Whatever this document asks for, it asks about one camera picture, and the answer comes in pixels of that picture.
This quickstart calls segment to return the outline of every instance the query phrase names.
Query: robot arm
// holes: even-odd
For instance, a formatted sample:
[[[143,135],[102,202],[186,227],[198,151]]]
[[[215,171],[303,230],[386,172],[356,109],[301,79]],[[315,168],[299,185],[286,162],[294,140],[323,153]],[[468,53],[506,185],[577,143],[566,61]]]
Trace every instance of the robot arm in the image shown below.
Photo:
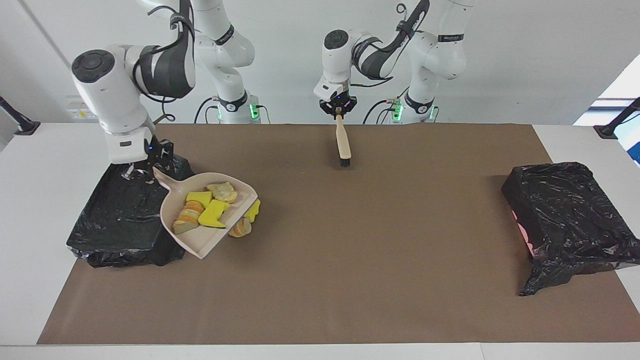
[[[236,67],[253,63],[253,44],[240,34],[227,17],[222,0],[193,0],[196,26],[196,63],[211,73],[218,94],[218,113],[224,123],[248,124],[255,117],[249,94]]]
[[[409,45],[411,84],[402,99],[404,124],[429,117],[440,79],[453,80],[465,70],[463,39],[467,21],[477,0],[444,0],[439,34],[423,33]]]
[[[170,45],[111,45],[80,54],[73,62],[76,88],[98,116],[114,164],[144,162],[149,167],[167,157],[140,93],[181,98],[195,86],[191,4],[180,0],[178,10],[158,5],[150,14],[167,10],[172,11],[171,28],[178,30]]]
[[[338,95],[349,97],[352,65],[369,79],[387,79],[404,47],[422,24],[429,6],[429,0],[419,0],[409,17],[396,27],[393,40],[384,47],[377,45],[382,43],[379,38],[359,29],[334,30],[327,34],[323,44],[323,76],[314,93],[324,102],[331,102]]]
[[[455,79],[465,69],[466,58],[462,46],[465,27],[477,0],[433,0],[443,7],[438,35],[420,32],[419,39],[409,43],[424,21],[430,7],[429,0],[417,1],[407,19],[396,28],[395,38],[386,46],[380,40],[357,29],[335,30],[323,44],[323,76],[314,93],[321,99],[320,107],[335,114],[344,113],[356,103],[349,96],[351,66],[371,80],[387,80],[405,47],[410,52],[412,80],[402,99],[406,111],[400,111],[398,122],[418,122],[428,117],[439,79]],[[346,102],[351,108],[344,107]]]

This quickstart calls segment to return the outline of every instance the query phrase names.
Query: black garbage bag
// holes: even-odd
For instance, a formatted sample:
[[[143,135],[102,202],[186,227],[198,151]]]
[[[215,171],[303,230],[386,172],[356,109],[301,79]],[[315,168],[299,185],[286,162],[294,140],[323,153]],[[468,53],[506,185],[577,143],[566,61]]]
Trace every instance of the black garbage bag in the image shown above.
[[[182,259],[184,249],[160,221],[168,190],[144,177],[121,174],[128,165],[110,165],[95,187],[67,240],[69,249],[94,268],[155,264]],[[193,175],[187,159],[173,156],[176,180]]]
[[[640,264],[640,240],[583,164],[515,167],[502,193],[531,253],[521,296],[577,274]]]

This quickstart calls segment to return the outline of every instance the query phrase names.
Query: white table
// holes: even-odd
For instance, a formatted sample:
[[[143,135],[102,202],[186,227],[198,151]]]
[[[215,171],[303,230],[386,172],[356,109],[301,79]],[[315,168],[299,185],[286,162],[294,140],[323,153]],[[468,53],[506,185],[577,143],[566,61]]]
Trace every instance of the white table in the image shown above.
[[[640,235],[640,168],[590,127],[535,126],[554,162],[587,165]],[[42,124],[0,152],[0,359],[601,359],[633,358],[640,343],[35,346],[75,257],[63,240],[108,165],[96,124]],[[30,217],[38,204],[45,216]],[[617,271],[640,309],[640,266]]]

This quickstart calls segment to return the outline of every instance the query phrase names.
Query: wall outlet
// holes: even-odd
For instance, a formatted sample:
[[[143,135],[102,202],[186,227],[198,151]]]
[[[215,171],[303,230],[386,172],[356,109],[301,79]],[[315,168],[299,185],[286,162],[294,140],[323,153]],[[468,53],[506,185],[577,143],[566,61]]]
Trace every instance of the wall outlet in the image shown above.
[[[89,107],[80,101],[74,101],[67,106],[67,113],[74,120],[98,120],[98,116],[89,110]]]

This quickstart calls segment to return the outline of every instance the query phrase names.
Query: wooden brush handle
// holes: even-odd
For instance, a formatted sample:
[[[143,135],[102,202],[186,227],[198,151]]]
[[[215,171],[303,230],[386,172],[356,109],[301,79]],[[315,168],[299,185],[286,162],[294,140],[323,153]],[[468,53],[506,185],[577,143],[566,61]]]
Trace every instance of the wooden brush handle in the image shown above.
[[[342,115],[335,116],[336,128],[335,139],[338,141],[338,151],[340,152],[340,159],[351,159],[351,148],[349,147],[349,138],[347,137],[347,131],[344,129],[344,121]]]

